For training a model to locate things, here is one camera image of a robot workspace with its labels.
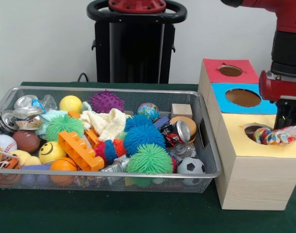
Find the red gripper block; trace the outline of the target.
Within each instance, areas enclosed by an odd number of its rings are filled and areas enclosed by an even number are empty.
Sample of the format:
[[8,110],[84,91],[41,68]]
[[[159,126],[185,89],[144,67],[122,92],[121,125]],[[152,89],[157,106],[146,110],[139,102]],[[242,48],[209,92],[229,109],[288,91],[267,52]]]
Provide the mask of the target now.
[[[284,126],[285,102],[279,100],[296,100],[296,78],[273,74],[270,70],[263,70],[259,77],[259,93],[264,100],[276,102],[277,113],[275,129]],[[291,126],[296,117],[296,103],[289,104],[286,115],[286,126]]]

